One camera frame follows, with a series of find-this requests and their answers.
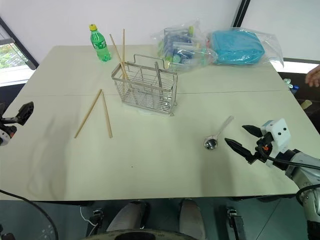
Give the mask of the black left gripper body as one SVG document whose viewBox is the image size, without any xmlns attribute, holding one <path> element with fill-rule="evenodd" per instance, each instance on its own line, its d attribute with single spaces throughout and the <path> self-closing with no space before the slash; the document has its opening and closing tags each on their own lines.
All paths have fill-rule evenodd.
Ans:
<svg viewBox="0 0 320 240">
<path fill-rule="evenodd" d="M 17 131 L 17 127 L 13 124 L 19 124 L 21 118 L 15 117 L 0 117 L 0 137 L 1 138 L 12 138 Z"/>
</svg>

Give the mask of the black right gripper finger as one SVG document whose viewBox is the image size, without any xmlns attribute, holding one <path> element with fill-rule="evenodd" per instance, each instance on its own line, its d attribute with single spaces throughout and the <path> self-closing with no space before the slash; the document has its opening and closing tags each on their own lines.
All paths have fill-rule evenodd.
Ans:
<svg viewBox="0 0 320 240">
<path fill-rule="evenodd" d="M 242 144 L 239 142 L 229 139 L 229 138 L 224 138 L 226 144 L 237 154 L 245 158 L 245 160 L 249 163 L 252 164 L 256 160 L 256 157 L 251 153 L 250 150 L 244 148 Z"/>
<path fill-rule="evenodd" d="M 255 136 L 255 137 L 262 137 L 263 133 L 261 131 L 261 129 L 257 126 L 254 125 L 242 125 L 242 127 L 251 135 Z"/>
</svg>

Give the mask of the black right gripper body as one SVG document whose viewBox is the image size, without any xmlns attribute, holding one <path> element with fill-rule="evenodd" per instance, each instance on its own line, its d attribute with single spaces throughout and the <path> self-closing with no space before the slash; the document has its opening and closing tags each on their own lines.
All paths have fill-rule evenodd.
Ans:
<svg viewBox="0 0 320 240">
<path fill-rule="evenodd" d="M 255 153 L 253 155 L 253 162 L 259 160 L 263 163 L 266 163 L 267 160 L 269 160 L 270 153 L 273 149 L 272 141 L 274 138 L 270 132 L 267 132 L 263 135 L 261 131 L 256 131 L 253 133 L 253 135 L 259 138 L 259 140 L 256 142 L 257 146 L 255 147 Z"/>
</svg>

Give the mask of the bystander bare hand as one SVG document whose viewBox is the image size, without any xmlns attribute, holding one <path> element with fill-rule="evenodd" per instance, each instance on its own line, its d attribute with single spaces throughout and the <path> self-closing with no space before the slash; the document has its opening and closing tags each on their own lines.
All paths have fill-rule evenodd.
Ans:
<svg viewBox="0 0 320 240">
<path fill-rule="evenodd" d="M 320 86 L 320 65 L 316 66 L 306 74 L 305 83 L 309 85 L 309 87 L 318 88 Z"/>
</svg>

